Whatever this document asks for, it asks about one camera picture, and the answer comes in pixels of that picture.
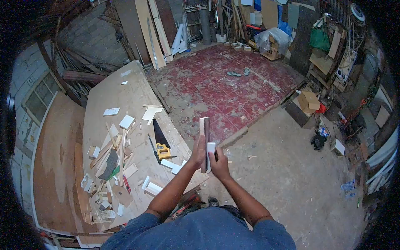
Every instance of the blue t-shirt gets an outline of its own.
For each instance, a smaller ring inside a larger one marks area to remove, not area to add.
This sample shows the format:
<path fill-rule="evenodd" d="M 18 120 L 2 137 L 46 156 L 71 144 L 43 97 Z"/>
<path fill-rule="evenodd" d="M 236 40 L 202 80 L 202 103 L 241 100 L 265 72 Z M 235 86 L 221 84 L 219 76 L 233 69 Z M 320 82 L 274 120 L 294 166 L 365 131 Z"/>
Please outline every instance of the blue t-shirt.
<path fill-rule="evenodd" d="M 246 222 L 219 207 L 202 208 L 160 223 L 153 214 L 131 219 L 101 249 L 296 249 L 285 227 L 263 220 L 250 231 Z"/>

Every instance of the gray pipe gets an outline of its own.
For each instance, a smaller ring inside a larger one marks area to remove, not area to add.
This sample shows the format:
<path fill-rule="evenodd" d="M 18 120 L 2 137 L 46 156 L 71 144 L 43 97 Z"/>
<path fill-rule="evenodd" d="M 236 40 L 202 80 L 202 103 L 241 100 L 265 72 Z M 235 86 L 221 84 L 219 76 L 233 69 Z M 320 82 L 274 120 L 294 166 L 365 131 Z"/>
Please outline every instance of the gray pipe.
<path fill-rule="evenodd" d="M 210 45 L 211 44 L 211 33 L 210 33 L 210 20 L 208 19 L 208 10 L 199 10 L 200 12 L 200 22 L 201 29 L 203 32 L 203 44 Z"/>

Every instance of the green bag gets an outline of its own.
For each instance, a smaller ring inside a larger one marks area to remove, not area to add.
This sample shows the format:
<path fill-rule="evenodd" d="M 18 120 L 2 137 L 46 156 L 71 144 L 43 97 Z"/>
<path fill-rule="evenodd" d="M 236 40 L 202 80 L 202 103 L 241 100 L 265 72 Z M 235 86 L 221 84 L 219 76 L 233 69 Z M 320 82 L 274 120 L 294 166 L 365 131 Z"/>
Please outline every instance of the green bag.
<path fill-rule="evenodd" d="M 320 29 L 316 26 L 311 28 L 310 45 L 314 48 L 329 52 L 329 38 L 323 25 Z"/>

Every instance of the brick wall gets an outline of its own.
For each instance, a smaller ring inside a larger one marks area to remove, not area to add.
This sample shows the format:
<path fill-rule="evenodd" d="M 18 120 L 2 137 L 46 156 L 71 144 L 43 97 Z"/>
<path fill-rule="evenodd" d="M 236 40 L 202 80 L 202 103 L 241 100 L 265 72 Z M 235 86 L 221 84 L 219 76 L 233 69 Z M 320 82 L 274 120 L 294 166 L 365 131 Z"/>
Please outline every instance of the brick wall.
<path fill-rule="evenodd" d="M 50 41 L 44 42 L 44 46 L 50 55 Z M 60 58 L 57 58 L 57 66 L 58 72 L 62 75 L 64 68 Z M 10 94 L 15 99 L 17 118 L 15 155 L 11 160 L 11 171 L 16 194 L 25 212 L 31 216 L 33 216 L 33 212 L 30 196 L 30 166 L 39 126 L 28 116 L 22 108 L 21 102 L 48 69 L 39 47 L 35 43 L 17 56 L 11 76 Z"/>
<path fill-rule="evenodd" d="M 106 4 L 102 3 L 85 11 L 61 30 L 58 39 L 77 52 L 110 64 L 122 65 L 128 58 L 121 44 L 116 41 L 114 27 L 98 19 L 105 8 Z"/>

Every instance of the window frame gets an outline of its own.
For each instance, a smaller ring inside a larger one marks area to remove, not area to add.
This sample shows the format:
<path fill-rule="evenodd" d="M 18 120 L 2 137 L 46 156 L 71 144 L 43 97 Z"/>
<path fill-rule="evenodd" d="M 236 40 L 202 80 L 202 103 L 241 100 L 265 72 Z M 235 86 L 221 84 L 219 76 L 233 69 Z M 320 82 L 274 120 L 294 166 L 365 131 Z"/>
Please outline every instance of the window frame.
<path fill-rule="evenodd" d="M 31 95 L 35 94 L 37 96 L 37 98 L 40 100 L 40 102 L 46 107 L 46 109 L 48 109 L 48 106 L 46 105 L 46 103 L 44 102 L 44 100 L 39 96 L 39 94 L 36 92 L 36 88 L 37 86 L 43 82 L 43 84 L 46 86 L 46 88 L 48 89 L 48 91 L 53 95 L 56 93 L 53 93 L 49 86 L 47 86 L 47 83 L 44 81 L 44 78 L 50 74 L 54 80 L 56 81 L 57 85 L 60 87 L 61 92 L 63 94 L 65 94 L 66 90 L 61 86 L 60 82 L 57 80 L 56 76 L 54 75 L 54 73 L 48 69 L 46 70 L 41 76 L 40 78 L 35 82 L 35 84 L 33 84 L 32 88 L 26 93 L 24 99 L 22 100 L 21 106 L 23 107 L 23 109 L 26 111 L 26 113 L 32 118 L 32 120 L 38 125 L 40 126 L 42 121 L 39 121 L 38 118 L 36 118 L 36 116 L 32 113 L 32 111 L 29 109 L 29 107 L 26 105 L 26 102 L 28 101 L 28 99 L 31 97 Z"/>

